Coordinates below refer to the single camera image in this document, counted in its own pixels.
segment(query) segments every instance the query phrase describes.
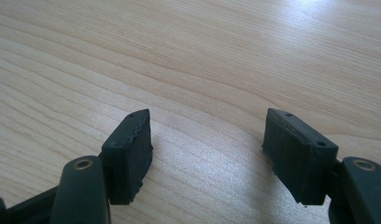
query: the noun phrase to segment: light wood surface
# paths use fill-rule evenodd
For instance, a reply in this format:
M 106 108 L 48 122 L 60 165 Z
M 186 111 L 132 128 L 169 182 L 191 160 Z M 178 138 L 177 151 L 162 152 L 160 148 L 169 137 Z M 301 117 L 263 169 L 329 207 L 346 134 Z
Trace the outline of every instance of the light wood surface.
M 268 107 L 381 163 L 381 0 L 0 0 L 0 196 L 12 206 L 149 108 L 113 223 L 328 223 L 261 151 Z

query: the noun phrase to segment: wood grain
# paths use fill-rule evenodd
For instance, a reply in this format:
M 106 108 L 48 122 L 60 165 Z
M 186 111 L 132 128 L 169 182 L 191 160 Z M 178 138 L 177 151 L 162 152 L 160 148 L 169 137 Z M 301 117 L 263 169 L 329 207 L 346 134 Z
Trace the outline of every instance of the wood grain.
M 153 163 L 113 223 L 328 223 L 261 152 L 268 107 L 381 163 L 381 0 L 0 0 L 7 206 L 149 108 Z

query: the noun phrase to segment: wooden table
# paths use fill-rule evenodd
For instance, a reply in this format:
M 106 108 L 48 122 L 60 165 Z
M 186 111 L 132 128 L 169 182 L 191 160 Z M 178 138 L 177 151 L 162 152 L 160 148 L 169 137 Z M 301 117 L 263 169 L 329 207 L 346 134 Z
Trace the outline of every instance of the wooden table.
M 381 163 L 381 0 L 0 0 L 7 206 L 149 108 L 153 163 L 113 223 L 328 223 L 262 153 L 268 107 Z

